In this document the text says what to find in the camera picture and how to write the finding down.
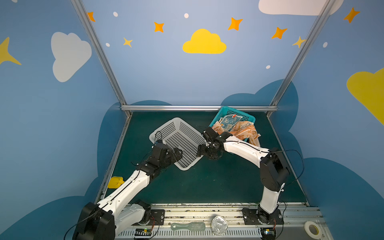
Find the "white perforated plastic basket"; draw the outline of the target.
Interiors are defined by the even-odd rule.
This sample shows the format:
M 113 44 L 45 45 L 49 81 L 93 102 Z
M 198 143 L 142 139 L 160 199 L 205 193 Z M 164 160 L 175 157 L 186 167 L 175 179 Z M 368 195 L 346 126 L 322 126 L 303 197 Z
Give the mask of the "white perforated plastic basket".
M 201 157 L 198 156 L 198 147 L 207 142 L 202 134 L 181 118 L 173 118 L 158 127 L 150 135 L 152 143 L 163 140 L 171 148 L 183 151 L 183 157 L 175 165 L 182 171 L 193 167 Z

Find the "orange white patterned towel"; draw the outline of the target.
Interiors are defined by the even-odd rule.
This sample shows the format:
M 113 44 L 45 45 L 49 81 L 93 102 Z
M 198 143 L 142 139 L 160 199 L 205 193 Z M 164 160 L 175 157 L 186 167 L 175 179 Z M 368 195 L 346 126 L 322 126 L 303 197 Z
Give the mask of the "orange white patterned towel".
M 250 144 L 260 147 L 259 137 L 261 136 L 254 124 L 249 121 L 239 121 L 236 124 L 228 124 L 216 122 L 212 129 L 218 133 L 219 135 L 223 132 L 229 132 L 236 138 L 243 140 L 245 142 L 249 142 Z

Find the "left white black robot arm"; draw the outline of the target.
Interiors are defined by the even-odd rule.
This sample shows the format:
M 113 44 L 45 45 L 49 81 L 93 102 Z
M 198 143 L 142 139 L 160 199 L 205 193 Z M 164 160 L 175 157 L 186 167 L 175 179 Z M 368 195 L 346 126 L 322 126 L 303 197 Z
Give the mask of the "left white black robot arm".
M 164 141 L 154 143 L 151 154 L 136 167 L 133 174 L 112 194 L 96 204 L 86 204 L 78 223 L 73 226 L 74 240 L 113 240 L 133 224 L 149 221 L 151 205 L 130 201 L 147 187 L 162 170 L 181 160 L 183 151 Z

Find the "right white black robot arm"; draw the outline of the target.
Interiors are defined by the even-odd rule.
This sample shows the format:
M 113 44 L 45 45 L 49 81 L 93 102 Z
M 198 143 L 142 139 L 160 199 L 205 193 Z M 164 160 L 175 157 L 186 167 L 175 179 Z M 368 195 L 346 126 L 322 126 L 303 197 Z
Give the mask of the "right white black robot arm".
M 211 127 L 202 133 L 205 144 L 198 146 L 198 157 L 211 160 L 220 158 L 223 151 L 235 154 L 253 163 L 260 169 L 260 179 L 264 186 L 262 199 L 258 206 L 257 218 L 263 224 L 282 224 L 279 217 L 279 197 L 290 176 L 289 164 L 282 151 L 254 146 L 238 139 L 229 132 L 218 134 Z

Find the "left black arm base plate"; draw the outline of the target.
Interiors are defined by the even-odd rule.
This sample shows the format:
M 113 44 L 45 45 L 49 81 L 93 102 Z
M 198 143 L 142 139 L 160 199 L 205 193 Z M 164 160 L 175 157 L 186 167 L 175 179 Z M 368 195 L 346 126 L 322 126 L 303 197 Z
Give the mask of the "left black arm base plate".
M 134 226 L 163 226 L 165 220 L 164 210 L 145 211 L 143 218 Z

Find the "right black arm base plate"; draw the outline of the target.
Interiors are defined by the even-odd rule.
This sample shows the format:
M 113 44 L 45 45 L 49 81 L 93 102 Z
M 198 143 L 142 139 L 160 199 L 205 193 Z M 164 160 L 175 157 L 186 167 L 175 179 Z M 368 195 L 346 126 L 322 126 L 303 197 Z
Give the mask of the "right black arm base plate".
M 283 214 L 279 209 L 269 214 L 261 208 L 258 209 L 242 209 L 245 225 L 283 225 Z

